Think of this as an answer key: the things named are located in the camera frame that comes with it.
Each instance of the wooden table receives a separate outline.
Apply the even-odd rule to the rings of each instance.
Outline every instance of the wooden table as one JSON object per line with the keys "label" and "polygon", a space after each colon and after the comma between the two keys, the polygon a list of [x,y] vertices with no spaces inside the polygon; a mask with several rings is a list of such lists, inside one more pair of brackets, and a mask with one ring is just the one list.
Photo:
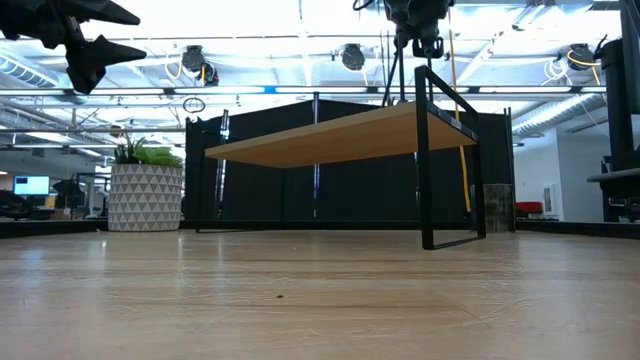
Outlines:
{"label": "wooden table", "polygon": [[[433,108],[423,119],[431,150],[476,144],[473,132]],[[206,156],[276,168],[330,164],[415,153],[416,133],[416,105],[406,103],[217,146]]]}
{"label": "wooden table", "polygon": [[[417,153],[423,247],[434,250],[483,238],[484,194],[479,138],[447,112],[427,101],[425,78],[437,78],[438,81],[434,82],[438,86],[447,87],[446,83],[426,66],[419,67],[416,69],[415,103],[380,108],[216,146],[206,149],[204,155],[209,158],[287,169]],[[451,88],[443,91],[460,102],[463,108],[472,110],[472,114],[477,115]],[[473,146],[476,200],[477,204],[482,204],[477,206],[480,224],[478,237],[435,245],[431,224],[429,151],[461,146]]]}

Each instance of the ceiling duct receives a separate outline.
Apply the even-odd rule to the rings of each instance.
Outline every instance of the ceiling duct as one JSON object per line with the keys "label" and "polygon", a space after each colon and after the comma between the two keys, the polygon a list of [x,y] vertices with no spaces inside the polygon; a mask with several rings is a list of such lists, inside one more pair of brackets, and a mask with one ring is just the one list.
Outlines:
{"label": "ceiling duct", "polygon": [[547,103],[515,119],[513,134],[526,137],[603,106],[607,103],[602,94],[576,95],[565,101]]}
{"label": "ceiling duct", "polygon": [[26,59],[0,52],[0,73],[39,88],[58,86],[58,77],[51,71],[32,65]]}
{"label": "ceiling duct", "polygon": [[[51,130],[71,128],[70,123],[55,116],[39,113],[34,109],[26,108],[7,100],[0,99],[0,106],[6,107],[5,110],[0,109],[0,125],[8,129]],[[86,139],[91,139],[102,144],[113,143],[110,139],[106,139],[105,136],[97,134],[68,135],[67,137],[78,142],[85,142]]]}

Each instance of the black stand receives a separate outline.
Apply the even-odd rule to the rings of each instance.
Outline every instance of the black stand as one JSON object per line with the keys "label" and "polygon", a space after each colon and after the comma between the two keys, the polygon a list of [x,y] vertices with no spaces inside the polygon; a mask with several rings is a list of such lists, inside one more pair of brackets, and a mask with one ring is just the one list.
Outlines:
{"label": "black stand", "polygon": [[[204,198],[204,194],[203,194],[203,190],[204,190],[204,172],[206,169],[206,161],[207,161],[207,157],[206,157],[206,151],[207,148],[206,146],[204,146],[204,138],[205,135],[213,135],[213,136],[222,136],[220,134],[220,132],[213,132],[213,131],[201,131],[200,132],[200,145],[201,145],[201,151],[200,151],[200,159],[199,159],[199,171],[200,173],[198,174],[199,177],[199,182],[198,182],[198,201],[197,201],[197,207],[198,207],[198,211],[197,211],[197,215],[196,215],[196,225],[195,225],[195,230],[197,234],[205,234],[205,232],[202,231],[202,229],[206,229],[207,227],[204,226],[205,223],[205,219],[203,219],[203,198]],[[222,181],[222,168],[219,166],[218,167],[218,171],[216,174],[216,178],[220,179],[216,182],[216,192],[215,192],[215,205],[214,205],[214,216],[216,219],[218,219],[218,215],[219,215],[219,211],[220,211],[220,201],[221,201],[221,181]],[[213,231],[207,231],[206,233],[222,233],[222,232],[243,232],[243,231],[258,231],[259,229],[252,229],[252,230],[241,230],[241,229],[236,229],[236,230],[225,230],[225,229],[218,229],[218,230],[213,230]]]}
{"label": "black stand", "polygon": [[418,199],[420,213],[420,227],[422,230],[422,248],[425,250],[437,250],[471,241],[484,239],[487,236],[485,208],[484,208],[484,182],[482,178],[482,161],[480,157],[480,141],[473,145],[474,180],[476,188],[476,218],[477,236],[469,239],[455,240],[447,243],[436,244],[433,235],[432,209],[431,209],[431,163],[429,147],[429,125],[427,122],[428,102],[427,84],[429,80],[430,97],[433,96],[433,83],[435,83],[445,94],[462,106],[467,112],[478,119],[478,113],[467,103],[458,93],[451,89],[442,79],[438,77],[430,68],[420,66],[415,70],[416,79],[416,125],[418,137]]}
{"label": "black stand", "polygon": [[390,99],[391,95],[391,84],[393,83],[393,75],[396,72],[396,66],[398,62],[400,63],[400,103],[407,102],[407,96],[405,93],[404,87],[404,47],[403,45],[403,37],[401,33],[398,33],[396,41],[398,46],[396,46],[396,54],[393,59],[393,66],[391,66],[391,71],[389,72],[389,82],[384,91],[384,97],[382,98],[382,107],[391,106],[393,102]]}

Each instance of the white wall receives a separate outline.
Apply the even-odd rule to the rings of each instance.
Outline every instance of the white wall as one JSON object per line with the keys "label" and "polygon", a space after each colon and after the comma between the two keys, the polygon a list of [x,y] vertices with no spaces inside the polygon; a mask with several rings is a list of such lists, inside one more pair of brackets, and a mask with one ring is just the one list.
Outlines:
{"label": "white wall", "polygon": [[601,161],[610,155],[604,134],[566,134],[558,129],[558,154],[562,178],[564,220],[602,222],[602,191],[587,178],[601,173]]}
{"label": "white wall", "polygon": [[541,138],[522,141],[525,146],[514,149],[516,201],[544,202],[544,187],[556,185],[556,208],[559,220],[564,220],[560,161],[556,129]]}

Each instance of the white geometric planter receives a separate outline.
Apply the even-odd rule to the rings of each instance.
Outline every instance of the white geometric planter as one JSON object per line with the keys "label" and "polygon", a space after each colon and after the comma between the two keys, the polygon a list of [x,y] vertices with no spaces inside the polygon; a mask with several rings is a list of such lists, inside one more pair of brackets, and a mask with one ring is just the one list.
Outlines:
{"label": "white geometric planter", "polygon": [[111,170],[109,230],[177,230],[181,200],[182,168],[115,165]]}

